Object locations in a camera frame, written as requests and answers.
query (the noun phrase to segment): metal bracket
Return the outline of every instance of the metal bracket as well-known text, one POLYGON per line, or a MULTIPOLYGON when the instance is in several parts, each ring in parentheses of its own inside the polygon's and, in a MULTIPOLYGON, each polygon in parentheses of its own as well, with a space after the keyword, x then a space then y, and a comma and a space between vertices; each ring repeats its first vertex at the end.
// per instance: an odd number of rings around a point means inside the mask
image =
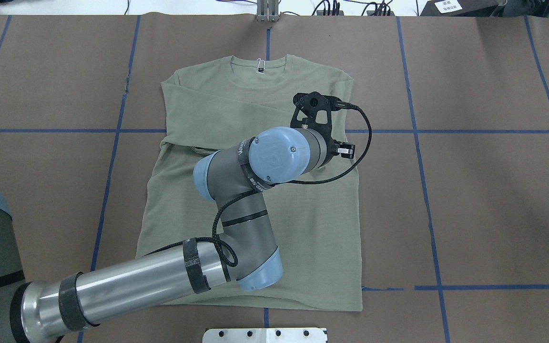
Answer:
POLYGON ((257 21, 279 21, 278 0, 257 0, 257 21))
POLYGON ((209 329, 203 343, 327 343, 325 328, 209 329))

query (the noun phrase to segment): sticker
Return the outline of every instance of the sticker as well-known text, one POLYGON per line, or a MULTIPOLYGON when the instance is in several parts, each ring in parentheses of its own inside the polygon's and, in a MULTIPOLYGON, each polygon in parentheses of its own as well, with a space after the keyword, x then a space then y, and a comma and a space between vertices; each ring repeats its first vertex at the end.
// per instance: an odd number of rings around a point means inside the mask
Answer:
POLYGON ((463 9, 457 0, 444 0, 436 2, 436 7, 440 13, 449 13, 463 9))

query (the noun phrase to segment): metal tube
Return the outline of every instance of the metal tube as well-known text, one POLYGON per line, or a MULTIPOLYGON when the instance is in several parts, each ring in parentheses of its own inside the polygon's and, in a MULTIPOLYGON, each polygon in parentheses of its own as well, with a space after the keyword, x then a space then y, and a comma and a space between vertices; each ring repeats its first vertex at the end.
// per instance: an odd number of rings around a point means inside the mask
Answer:
MULTIPOLYGON (((213 244, 198 243, 198 252, 209 285, 225 283, 213 244)), ((76 289, 83 315, 92 324, 193 293, 181 246, 80 275, 76 289)))

